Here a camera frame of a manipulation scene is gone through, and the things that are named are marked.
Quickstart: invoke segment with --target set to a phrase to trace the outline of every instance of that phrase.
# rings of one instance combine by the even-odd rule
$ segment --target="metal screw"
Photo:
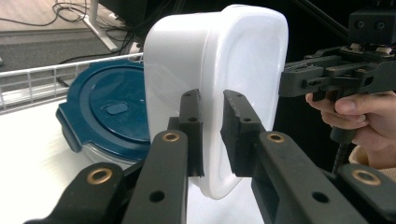
[[[385,29],[385,23],[382,21],[378,21],[375,23],[375,29],[376,30],[383,30]]]
[[[356,28],[358,28],[358,29],[362,29],[363,27],[364,27],[364,21],[356,21],[355,22],[355,26],[356,26]]]

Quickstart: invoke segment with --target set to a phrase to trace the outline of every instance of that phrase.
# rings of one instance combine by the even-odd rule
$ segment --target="black cable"
[[[347,42],[348,29],[308,0],[291,0]]]
[[[92,54],[92,55],[83,55],[83,56],[77,56],[74,58],[70,58],[67,60],[64,60],[60,62],[59,64],[62,63],[69,63],[71,61],[77,60],[77,59],[82,59],[82,58],[90,58],[90,57],[100,57],[100,56],[109,56],[109,55],[114,55],[114,54],[119,54],[121,55],[122,52],[126,49],[127,46],[131,43],[132,39],[135,37],[135,33],[139,31],[140,29],[144,29],[145,25],[150,23],[152,20],[158,19],[161,16],[161,13],[163,12],[164,8],[169,5],[171,0],[168,1],[162,1],[160,5],[154,10],[151,15],[146,18],[144,21],[138,23],[135,28],[132,27],[125,27],[124,30],[127,31],[126,36],[124,37],[121,47],[119,50],[111,53],[106,53],[106,54]]]
[[[163,0],[147,18],[138,23],[135,27],[128,27],[128,29],[132,30],[136,35],[145,35],[149,32],[151,25],[161,17],[163,10],[170,4],[171,1],[172,0]]]
[[[132,32],[128,32],[125,35],[125,37],[124,37],[124,41],[122,42],[122,45],[121,45],[120,49],[115,51],[115,52],[104,53],[104,54],[92,54],[92,55],[77,56],[77,57],[74,57],[74,58],[66,59],[66,60],[60,62],[59,64],[70,63],[71,61],[78,60],[78,59],[83,59],[83,58],[110,56],[110,55],[115,55],[117,53],[120,54],[124,49],[126,49],[126,47],[129,46],[129,44],[132,41],[133,37],[134,37],[133,33]],[[57,77],[56,80],[61,86],[69,87],[69,85],[66,82],[64,82],[64,80],[62,80],[60,77]]]
[[[337,150],[337,155],[334,160],[334,165],[332,166],[332,174],[336,174],[338,167],[344,164],[344,160],[347,154],[349,144],[340,144]]]
[[[186,0],[176,0],[173,8],[173,12],[175,14],[181,13],[183,11],[184,4],[186,3]]]
[[[56,0],[56,1],[55,1],[55,4],[52,6],[52,10],[53,10],[53,12],[54,12],[55,14],[58,14],[58,16],[59,16],[61,19],[63,19],[64,21],[83,21],[84,18],[87,16],[87,10],[88,10],[88,7],[87,7],[87,0],[84,0],[84,5],[85,5],[85,6],[81,6],[81,5],[78,5],[78,4],[66,3],[66,2],[64,2],[64,3],[59,3],[58,0]],[[84,11],[82,11],[82,10],[80,10],[79,8],[76,8],[76,7],[83,7],[83,8],[84,8]],[[76,11],[77,11],[77,12],[81,13],[83,16],[81,17],[80,15],[77,14],[78,17],[77,17],[76,19],[70,20],[70,19],[67,19],[66,17],[64,17],[64,16],[61,15],[61,11],[64,11],[64,10],[66,10],[66,11],[71,11],[71,12],[73,12],[73,13],[75,13],[75,14],[77,14],[77,13],[76,13]]]
[[[56,20],[58,20],[58,18],[62,18],[65,21],[82,21],[85,18],[85,16],[87,15],[87,7],[85,7],[85,11],[83,12],[83,11],[81,11],[81,10],[75,8],[75,7],[62,7],[61,4],[76,5],[76,4],[73,4],[73,3],[58,3],[58,0],[56,0],[55,4],[52,6],[52,10],[55,13],[55,18],[52,21],[49,21],[49,22],[43,23],[43,24],[34,24],[34,23],[25,22],[25,21],[15,21],[15,20],[6,19],[6,18],[0,18],[0,21],[9,21],[9,22],[22,24],[22,25],[40,26],[41,27],[41,26],[48,26],[48,25],[51,25],[51,24],[55,23]],[[73,8],[74,10],[82,13],[84,16],[82,18],[79,17],[79,18],[77,18],[75,20],[69,20],[69,19],[65,18],[64,16],[62,16],[60,14],[61,11],[63,11],[63,10],[69,10],[70,11],[71,10],[70,8]]]
[[[130,49],[131,44],[133,43],[132,40],[134,39],[134,33],[133,32],[129,32],[128,36],[129,37],[126,39],[126,41],[124,41],[125,47],[123,48],[123,52],[120,52],[119,55],[127,54],[128,53],[128,49]]]

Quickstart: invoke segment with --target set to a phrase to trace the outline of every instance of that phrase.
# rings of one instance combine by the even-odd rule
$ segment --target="screw hole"
[[[355,26],[357,29],[362,29],[364,27],[364,21],[356,21]]]
[[[99,185],[107,182],[108,179],[113,175],[113,172],[108,168],[98,168],[90,171],[87,176],[87,182],[92,185]]]
[[[180,136],[177,133],[166,133],[163,135],[163,141],[165,142],[176,142]]]
[[[376,29],[376,30],[383,30],[383,29],[385,29],[385,23],[382,22],[382,21],[378,21],[378,22],[375,24],[375,29]]]
[[[353,170],[352,176],[355,179],[359,180],[361,183],[370,185],[370,186],[379,186],[381,185],[381,180],[378,176],[365,171],[365,170]]]
[[[367,77],[364,81],[364,86],[371,85],[373,83],[374,77]]]
[[[276,134],[276,133],[270,133],[267,135],[267,139],[275,142],[275,143],[283,143],[285,139],[282,137],[282,135]]]
[[[160,190],[154,191],[149,195],[149,200],[152,203],[158,203],[162,201],[164,198],[165,198],[165,193],[163,193],[163,191]]]
[[[312,197],[320,203],[328,203],[329,202],[329,198],[324,193],[321,193],[321,192],[313,192]]]

